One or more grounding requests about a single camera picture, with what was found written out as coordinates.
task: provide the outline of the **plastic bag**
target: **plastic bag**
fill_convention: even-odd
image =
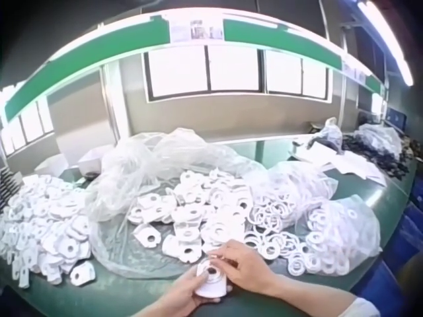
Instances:
[[[308,253],[316,255],[319,275],[346,275],[381,251],[379,221],[358,195],[309,210],[296,223],[295,233]]]
[[[336,118],[329,118],[325,122],[325,127],[322,131],[315,133],[309,141],[307,148],[310,149],[314,142],[322,143],[323,145],[335,150],[338,154],[342,154],[342,132],[336,125]]]
[[[254,205],[280,214],[283,229],[294,225],[312,206],[330,199],[338,187],[337,180],[312,164],[296,161],[279,162],[266,173],[249,173],[244,179],[252,189]]]
[[[97,260],[127,278],[159,279],[181,274],[188,265],[162,254],[161,245],[145,249],[134,238],[126,215],[134,200],[174,188],[185,170],[208,173],[219,168],[236,177],[265,168],[224,145],[206,143],[192,130],[142,133],[121,141],[102,160],[102,174],[88,187],[90,242]],[[155,224],[162,241],[172,225]]]
[[[393,127],[363,124],[354,132],[354,137],[381,155],[393,155],[396,160],[403,151],[401,138]]]
[[[301,214],[314,202],[332,198],[338,188],[337,180],[307,162],[279,162],[268,173],[271,183],[282,190],[294,186],[299,196],[297,211]]]

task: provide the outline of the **table surface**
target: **table surface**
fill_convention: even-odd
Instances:
[[[287,160],[292,148],[292,139],[274,139],[230,144],[240,155],[261,162],[266,168]],[[327,174],[339,181],[333,199],[358,194],[371,204],[381,225],[381,246],[384,247],[398,225],[411,191],[416,163],[410,163],[410,173],[403,181],[388,180],[384,188],[375,182],[362,180],[355,175],[341,175],[336,170]],[[76,181],[78,173],[67,171],[62,178]],[[371,267],[375,258],[366,260],[361,266],[344,277],[322,277],[303,275],[298,279],[350,290]],[[41,275],[30,274],[29,289],[22,290],[11,280],[11,267],[0,260],[0,280],[10,285],[22,298],[46,316],[129,316],[152,303],[172,283],[164,280],[129,280],[106,270],[96,260],[91,260],[96,269],[97,279],[84,287],[74,287],[66,277],[55,287]],[[272,265],[277,273],[288,274],[283,264]],[[194,316],[304,316],[290,305],[246,291],[235,289],[223,302],[214,306],[203,306]]]

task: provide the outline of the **human hand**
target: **human hand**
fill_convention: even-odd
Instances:
[[[276,274],[267,266],[256,250],[249,246],[230,240],[217,250],[209,252],[210,263],[226,274],[232,283],[250,292],[267,295],[276,279]],[[234,267],[226,260],[237,262]]]
[[[220,299],[205,299],[194,293],[208,278],[208,272],[196,276],[197,266],[191,267],[181,275],[170,289],[154,304],[152,304],[142,317],[186,317],[197,307],[205,303],[218,303]]]

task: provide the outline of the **green overhead frame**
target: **green overhead frame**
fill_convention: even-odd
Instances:
[[[385,87],[375,75],[361,74],[359,77],[351,75],[351,69],[346,70],[341,55],[298,33],[289,32],[287,25],[280,23],[272,28],[235,19],[234,17],[223,20],[226,42],[283,50],[314,59],[334,71],[349,76],[371,92],[385,97]],[[127,26],[99,36],[47,62],[33,74],[6,104],[6,119],[8,122],[11,121],[39,96],[51,92],[76,74],[131,53],[146,52],[170,43],[169,22],[161,15],[152,16],[148,22]]]

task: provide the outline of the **sleeve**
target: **sleeve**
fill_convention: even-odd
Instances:
[[[357,298],[339,317],[380,317],[380,313],[368,300]]]

